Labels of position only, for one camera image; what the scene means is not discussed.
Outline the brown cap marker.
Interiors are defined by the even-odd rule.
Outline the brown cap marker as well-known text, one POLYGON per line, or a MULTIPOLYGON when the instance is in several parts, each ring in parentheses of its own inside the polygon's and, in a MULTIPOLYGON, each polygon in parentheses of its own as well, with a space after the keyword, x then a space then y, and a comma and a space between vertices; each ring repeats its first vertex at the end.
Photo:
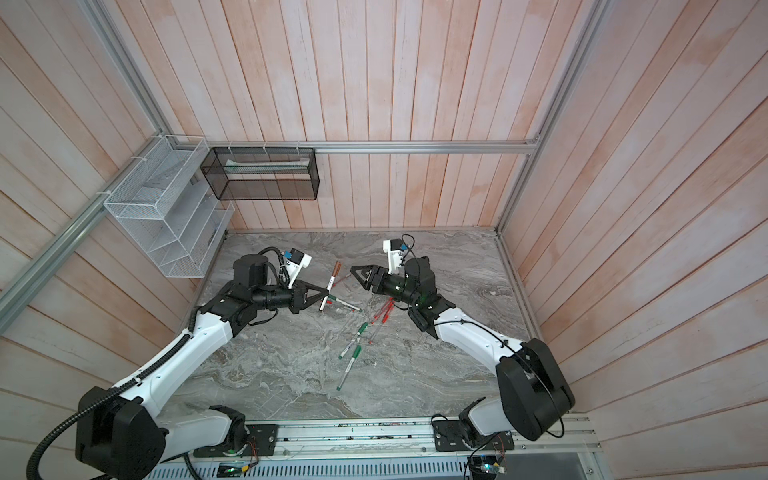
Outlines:
POLYGON ((340 261, 338 261, 338 260, 337 260, 337 261, 335 262, 334 268, 333 268, 333 270, 332 270, 332 273, 331 273, 331 276, 330 276, 330 279, 329 279, 329 281, 328 281, 328 285, 327 285, 327 289, 329 290, 329 293, 328 293, 328 295, 327 295, 327 296, 325 296, 325 297, 323 298, 323 300, 322 300, 322 301, 321 301, 321 303, 320 303, 320 307, 319 307, 319 311, 320 311, 320 312, 323 312, 323 311, 324 311, 324 309, 325 309, 325 305, 324 305, 324 303, 325 303, 325 300, 326 300, 326 298, 328 298, 328 296, 330 295, 330 292, 331 292, 331 290, 332 290, 332 288, 333 288, 333 287, 332 287, 332 285, 333 285, 333 283, 335 282, 335 280, 337 279, 337 277, 338 277, 338 275, 339 275, 339 272, 340 272, 341 268, 342 268, 342 264, 341 264, 341 262, 340 262, 340 261))

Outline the aluminium mounting rail front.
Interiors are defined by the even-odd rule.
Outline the aluminium mounting rail front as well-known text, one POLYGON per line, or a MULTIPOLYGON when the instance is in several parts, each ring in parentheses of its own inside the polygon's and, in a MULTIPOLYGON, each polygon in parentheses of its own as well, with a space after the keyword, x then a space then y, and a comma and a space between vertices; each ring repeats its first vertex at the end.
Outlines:
POLYGON ((192 449, 189 456, 194 459, 223 459, 229 461, 267 460, 309 460, 353 458, 394 458, 394 457, 437 457, 457 456, 464 458, 471 453, 477 455, 500 455, 510 459, 514 454, 545 454, 569 452, 600 452, 602 445, 597 439, 590 420, 584 415, 568 415, 565 418, 565 432, 555 438, 550 434, 531 441, 514 430, 509 432, 514 439, 512 451, 495 450, 438 452, 435 449, 430 417, 373 418, 373 419, 330 419, 330 420, 285 420, 277 423, 248 421, 246 423, 277 424, 278 439, 274 454, 269 457, 197 458, 193 452, 207 444, 192 449))

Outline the aluminium frame rail left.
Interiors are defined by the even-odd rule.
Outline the aluminium frame rail left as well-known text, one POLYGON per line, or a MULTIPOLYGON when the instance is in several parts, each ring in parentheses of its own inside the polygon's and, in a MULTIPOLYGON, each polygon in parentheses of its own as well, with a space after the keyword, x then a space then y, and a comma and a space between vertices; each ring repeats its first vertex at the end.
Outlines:
POLYGON ((152 134, 106 185, 98 190, 75 217, 12 279, 10 285, 1 293, 1 333, 9 329, 105 218, 105 202, 108 197, 164 135, 163 131, 152 134))

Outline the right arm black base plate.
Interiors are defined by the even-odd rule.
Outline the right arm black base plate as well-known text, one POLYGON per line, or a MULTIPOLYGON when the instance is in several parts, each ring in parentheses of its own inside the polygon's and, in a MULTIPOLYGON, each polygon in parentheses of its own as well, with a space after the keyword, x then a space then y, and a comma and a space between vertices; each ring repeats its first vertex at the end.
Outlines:
POLYGON ((437 415, 430 420, 430 425, 438 452, 474 451, 478 448, 506 452, 515 448, 514 439, 509 432, 481 435, 467 421, 461 419, 448 419, 437 415))

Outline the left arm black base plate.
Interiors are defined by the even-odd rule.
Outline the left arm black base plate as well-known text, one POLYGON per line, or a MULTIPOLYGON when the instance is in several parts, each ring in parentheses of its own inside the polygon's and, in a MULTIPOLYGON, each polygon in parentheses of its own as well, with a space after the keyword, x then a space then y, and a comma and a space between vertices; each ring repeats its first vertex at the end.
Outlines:
POLYGON ((222 443, 196 449, 197 458, 211 457, 269 457, 274 454, 278 439, 277 424, 242 423, 230 427, 222 443))

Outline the red gel pen cluster three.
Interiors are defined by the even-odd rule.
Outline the red gel pen cluster three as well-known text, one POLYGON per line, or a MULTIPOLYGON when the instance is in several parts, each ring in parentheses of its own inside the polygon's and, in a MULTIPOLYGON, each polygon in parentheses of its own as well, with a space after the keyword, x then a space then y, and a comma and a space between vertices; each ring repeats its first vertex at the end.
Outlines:
POLYGON ((376 336, 379 334, 379 332, 382 330, 382 328, 383 328, 383 326, 386 324, 386 322, 384 322, 384 323, 379 323, 379 322, 378 322, 378 323, 376 324, 376 327, 374 328, 374 330, 373 330, 373 333, 371 334, 371 336, 370 336, 370 337, 369 337, 369 339, 368 339, 368 344, 369 344, 369 345, 372 345, 372 344, 374 343, 374 339, 375 339, 375 338, 376 338, 376 336))

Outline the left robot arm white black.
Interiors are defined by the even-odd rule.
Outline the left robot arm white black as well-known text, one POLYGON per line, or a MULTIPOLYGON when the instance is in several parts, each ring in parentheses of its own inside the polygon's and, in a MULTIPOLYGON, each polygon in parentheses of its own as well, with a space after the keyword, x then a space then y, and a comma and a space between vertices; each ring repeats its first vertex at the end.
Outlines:
POLYGON ((116 479, 142 479, 157 464, 204 447, 239 455, 249 446, 242 413, 225 406, 161 421, 158 416, 176 390, 213 353, 245 327, 274 318, 281 310, 297 314, 327 296, 327 289, 300 280, 309 255, 292 249, 272 264, 266 251, 244 255, 234 274, 190 326, 131 376, 105 390, 93 388, 80 402, 76 458, 116 479))

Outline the red gel pen cluster one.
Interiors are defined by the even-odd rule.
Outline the red gel pen cluster one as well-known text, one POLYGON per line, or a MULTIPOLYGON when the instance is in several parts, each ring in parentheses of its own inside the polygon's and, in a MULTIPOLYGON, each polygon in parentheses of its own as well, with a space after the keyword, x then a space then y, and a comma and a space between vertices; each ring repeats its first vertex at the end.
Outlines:
POLYGON ((391 312, 394 306, 394 299, 390 297, 385 304, 379 309, 379 311, 373 316, 371 324, 375 324, 379 320, 383 320, 384 317, 391 312))

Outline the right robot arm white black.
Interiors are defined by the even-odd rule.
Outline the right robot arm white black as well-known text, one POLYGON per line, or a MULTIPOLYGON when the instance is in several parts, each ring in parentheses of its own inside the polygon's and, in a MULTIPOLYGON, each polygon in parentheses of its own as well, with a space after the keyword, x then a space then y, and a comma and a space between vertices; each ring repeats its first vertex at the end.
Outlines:
POLYGON ((549 347, 537 338, 504 336, 472 319, 439 293, 428 258, 408 260, 402 275, 378 265, 353 266, 350 273, 365 290, 404 303, 420 331, 458 347, 495 375, 498 394, 459 415, 468 443, 511 430, 536 441, 575 406, 549 347))

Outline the green circuit board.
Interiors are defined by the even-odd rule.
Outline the green circuit board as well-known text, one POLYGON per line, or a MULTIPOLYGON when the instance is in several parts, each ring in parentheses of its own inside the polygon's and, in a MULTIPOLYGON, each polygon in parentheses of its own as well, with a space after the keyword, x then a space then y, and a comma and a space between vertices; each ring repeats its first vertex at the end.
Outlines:
POLYGON ((468 460, 467 471, 472 480, 495 480, 506 472, 495 457, 472 457, 468 460))
POLYGON ((220 479, 241 478, 248 472, 248 470, 248 464, 220 463, 217 467, 216 477, 220 479))

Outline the green circuit board left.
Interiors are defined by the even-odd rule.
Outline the green circuit board left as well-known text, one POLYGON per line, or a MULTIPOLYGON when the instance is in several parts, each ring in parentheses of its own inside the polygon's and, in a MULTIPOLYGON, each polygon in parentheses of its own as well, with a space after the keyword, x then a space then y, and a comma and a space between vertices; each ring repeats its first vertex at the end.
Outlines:
POLYGON ((248 470, 248 464, 220 463, 217 467, 216 477, 220 479, 241 478, 248 472, 248 470))

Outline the aluminium frame rail back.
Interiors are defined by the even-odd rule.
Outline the aluminium frame rail back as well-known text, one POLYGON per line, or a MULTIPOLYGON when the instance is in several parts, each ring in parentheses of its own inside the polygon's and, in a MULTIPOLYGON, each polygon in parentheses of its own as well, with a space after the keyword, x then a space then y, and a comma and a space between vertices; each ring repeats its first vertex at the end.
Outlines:
POLYGON ((313 149, 317 154, 532 154, 536 141, 254 141, 206 140, 211 148, 313 149))

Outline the red gel pen cluster two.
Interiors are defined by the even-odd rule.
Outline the red gel pen cluster two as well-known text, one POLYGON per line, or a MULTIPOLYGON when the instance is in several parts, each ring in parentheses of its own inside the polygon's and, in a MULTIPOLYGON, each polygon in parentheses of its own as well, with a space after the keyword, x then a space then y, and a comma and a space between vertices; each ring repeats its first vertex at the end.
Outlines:
POLYGON ((384 323, 388 320, 390 313, 394 309, 394 299, 390 298, 385 302, 385 304, 379 309, 379 311, 374 315, 371 324, 384 323))

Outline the red gel pen top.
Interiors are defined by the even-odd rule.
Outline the red gel pen top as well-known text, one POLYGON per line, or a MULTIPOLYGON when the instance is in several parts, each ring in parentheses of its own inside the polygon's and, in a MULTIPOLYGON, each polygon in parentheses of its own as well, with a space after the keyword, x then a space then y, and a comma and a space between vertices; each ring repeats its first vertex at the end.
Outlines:
POLYGON ((339 285, 340 283, 346 281, 350 277, 352 277, 352 274, 351 273, 347 273, 346 275, 336 279, 335 282, 333 283, 332 287, 335 288, 337 285, 339 285))

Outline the aluminium frame rail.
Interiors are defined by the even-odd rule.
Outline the aluminium frame rail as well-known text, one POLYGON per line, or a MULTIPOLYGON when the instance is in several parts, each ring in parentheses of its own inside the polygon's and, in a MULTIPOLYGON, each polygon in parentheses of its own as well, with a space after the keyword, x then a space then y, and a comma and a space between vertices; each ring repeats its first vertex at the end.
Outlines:
POLYGON ((313 149, 317 154, 532 154, 536 141, 254 141, 206 140, 211 148, 313 149))
POLYGON ((105 202, 108 197, 164 135, 163 131, 152 134, 106 185, 98 190, 75 217, 12 279, 10 285, 1 293, 1 333, 9 329, 105 218, 105 202))

